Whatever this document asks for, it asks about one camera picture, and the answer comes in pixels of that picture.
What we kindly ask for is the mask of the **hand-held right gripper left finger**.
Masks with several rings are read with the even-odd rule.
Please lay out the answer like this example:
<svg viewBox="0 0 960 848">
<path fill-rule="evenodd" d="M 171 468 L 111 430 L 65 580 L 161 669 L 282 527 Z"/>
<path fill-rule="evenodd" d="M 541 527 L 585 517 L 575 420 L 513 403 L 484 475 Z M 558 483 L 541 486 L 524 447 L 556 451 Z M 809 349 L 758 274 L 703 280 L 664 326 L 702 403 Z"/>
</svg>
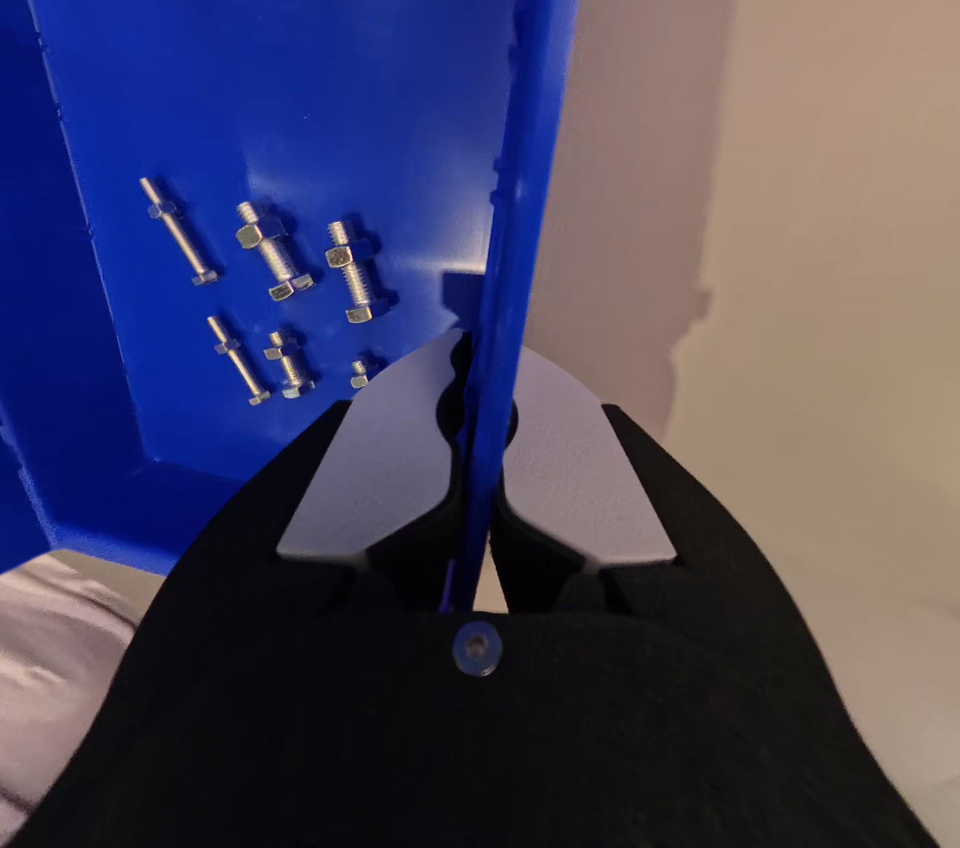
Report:
<svg viewBox="0 0 960 848">
<path fill-rule="evenodd" d="M 356 391 L 277 544 L 281 558 L 361 567 L 376 544 L 440 505 L 453 448 L 437 409 L 463 335 L 427 341 Z"/>
</svg>

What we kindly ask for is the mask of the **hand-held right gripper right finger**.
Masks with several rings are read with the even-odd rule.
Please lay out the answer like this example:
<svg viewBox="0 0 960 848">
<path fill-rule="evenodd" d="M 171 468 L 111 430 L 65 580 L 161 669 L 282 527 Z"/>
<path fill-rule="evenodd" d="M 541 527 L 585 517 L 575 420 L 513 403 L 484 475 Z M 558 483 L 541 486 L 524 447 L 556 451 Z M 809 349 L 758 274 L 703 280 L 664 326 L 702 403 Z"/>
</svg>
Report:
<svg viewBox="0 0 960 848">
<path fill-rule="evenodd" d="M 502 463 L 498 569 L 666 565 L 677 551 L 600 399 L 524 347 Z"/>
</svg>

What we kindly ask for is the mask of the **long thin silver bolt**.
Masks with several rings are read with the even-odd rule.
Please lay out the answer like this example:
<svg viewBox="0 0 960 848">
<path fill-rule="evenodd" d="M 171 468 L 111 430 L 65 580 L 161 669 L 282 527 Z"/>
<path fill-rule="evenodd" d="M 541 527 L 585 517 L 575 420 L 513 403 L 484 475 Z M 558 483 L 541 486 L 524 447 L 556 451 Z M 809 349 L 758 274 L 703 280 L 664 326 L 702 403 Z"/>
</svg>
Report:
<svg viewBox="0 0 960 848">
<path fill-rule="evenodd" d="M 236 352 L 233 352 L 232 356 L 217 355 L 228 359 L 232 363 L 237 374 L 240 376 L 244 382 L 244 385 L 246 386 L 248 403 L 251 406 L 256 407 L 270 401 L 272 398 L 272 393 L 269 387 L 262 382 L 260 375 L 257 373 L 246 354 L 246 350 L 242 341 L 234 335 L 233 330 L 231 327 L 229 327 L 227 322 L 220 315 L 210 314 L 206 317 L 206 323 L 216 338 L 214 346 L 219 340 L 227 337 L 233 337 L 239 341 L 240 348 Z"/>
<path fill-rule="evenodd" d="M 217 282 L 220 273 L 210 265 L 207 255 L 201 250 L 197 240 L 191 233 L 186 217 L 179 204 L 167 193 L 166 188 L 157 180 L 150 177 L 140 177 L 138 183 L 143 193 L 153 203 L 161 201 L 173 202 L 179 208 L 177 218 L 155 218 L 163 222 L 181 254 L 185 257 L 192 271 L 192 283 L 195 286 L 205 286 Z"/>
</svg>

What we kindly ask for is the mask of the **blue plastic bin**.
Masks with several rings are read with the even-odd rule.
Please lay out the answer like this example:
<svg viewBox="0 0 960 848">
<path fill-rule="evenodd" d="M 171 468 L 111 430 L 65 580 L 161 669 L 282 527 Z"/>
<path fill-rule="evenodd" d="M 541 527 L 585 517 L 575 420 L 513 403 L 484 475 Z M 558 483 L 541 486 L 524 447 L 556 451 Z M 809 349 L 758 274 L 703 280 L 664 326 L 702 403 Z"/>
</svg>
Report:
<svg viewBox="0 0 960 848">
<path fill-rule="evenodd" d="M 158 574 L 288 444 L 346 415 L 350 363 L 451 329 L 438 507 L 367 558 L 466 607 L 513 412 L 579 0 L 2 0 L 2 571 L 68 549 Z M 139 186 L 180 206 L 192 271 Z M 236 206 L 276 211 L 312 289 L 282 302 Z M 352 325 L 328 225 L 390 311 Z M 222 316 L 271 399 L 214 351 Z M 287 400 L 284 329 L 314 390 Z"/>
</svg>

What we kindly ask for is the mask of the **large silver hex bolt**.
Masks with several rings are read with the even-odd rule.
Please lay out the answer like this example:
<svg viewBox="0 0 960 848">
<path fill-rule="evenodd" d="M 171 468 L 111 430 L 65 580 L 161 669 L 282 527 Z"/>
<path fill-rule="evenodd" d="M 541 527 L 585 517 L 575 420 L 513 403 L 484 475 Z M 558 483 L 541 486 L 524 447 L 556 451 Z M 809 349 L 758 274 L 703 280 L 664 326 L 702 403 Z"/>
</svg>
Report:
<svg viewBox="0 0 960 848">
<path fill-rule="evenodd" d="M 345 219 L 330 222 L 327 230 L 330 238 L 328 249 L 334 244 L 343 243 L 347 240 L 367 239 L 371 243 L 369 238 L 359 234 L 355 227 Z M 352 325 L 371 322 L 390 311 L 390 301 L 378 290 L 372 275 L 374 258 L 375 255 L 371 260 L 360 266 L 331 268 L 327 265 L 330 269 L 338 271 L 342 275 L 349 295 L 349 305 L 345 309 L 345 317 L 347 322 Z"/>
<path fill-rule="evenodd" d="M 274 216 L 279 218 L 286 228 L 281 216 L 276 211 L 261 207 L 251 201 L 239 203 L 236 206 L 236 213 L 242 222 L 240 227 L 248 222 L 254 222 L 258 218 Z M 285 301 L 297 293 L 312 289 L 315 285 L 312 274 L 295 260 L 289 249 L 287 242 L 290 233 L 287 228 L 286 231 L 288 235 L 285 239 L 267 242 L 265 246 L 261 245 L 254 249 L 245 249 L 237 241 L 245 251 L 256 252 L 269 268 L 270 275 L 274 280 L 274 284 L 269 289 L 269 294 L 275 302 Z"/>
</svg>

